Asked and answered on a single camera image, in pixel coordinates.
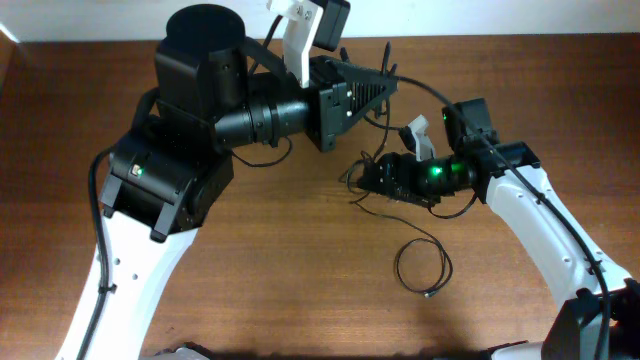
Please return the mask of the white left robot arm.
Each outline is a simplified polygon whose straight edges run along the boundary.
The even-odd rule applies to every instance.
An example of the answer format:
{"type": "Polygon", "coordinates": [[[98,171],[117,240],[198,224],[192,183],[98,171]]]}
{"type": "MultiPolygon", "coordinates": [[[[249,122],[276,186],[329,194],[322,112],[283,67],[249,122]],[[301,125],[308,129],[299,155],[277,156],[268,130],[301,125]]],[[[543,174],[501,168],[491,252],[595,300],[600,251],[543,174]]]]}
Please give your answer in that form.
{"type": "Polygon", "coordinates": [[[167,21],[157,86],[88,180],[96,251],[62,359],[135,359],[163,290],[234,176],[234,151],[303,133],[336,147],[397,88],[386,69],[352,64],[340,46],[346,1],[271,1],[283,51],[249,37],[242,18],[191,5],[167,21]]]}

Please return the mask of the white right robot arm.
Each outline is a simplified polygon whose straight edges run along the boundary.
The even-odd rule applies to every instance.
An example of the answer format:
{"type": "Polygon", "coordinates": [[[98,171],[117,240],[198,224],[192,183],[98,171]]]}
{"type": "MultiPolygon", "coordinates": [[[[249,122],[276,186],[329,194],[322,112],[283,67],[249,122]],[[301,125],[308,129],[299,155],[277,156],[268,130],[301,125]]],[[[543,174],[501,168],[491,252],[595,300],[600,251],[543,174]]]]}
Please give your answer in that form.
{"type": "Polygon", "coordinates": [[[636,359],[639,284],[586,233],[524,142],[503,143],[482,98],[442,110],[451,155],[438,158],[416,118],[408,153],[366,160],[359,188],[427,209],[471,189],[517,236],[558,308],[541,342],[505,344],[484,359],[636,359]]]}

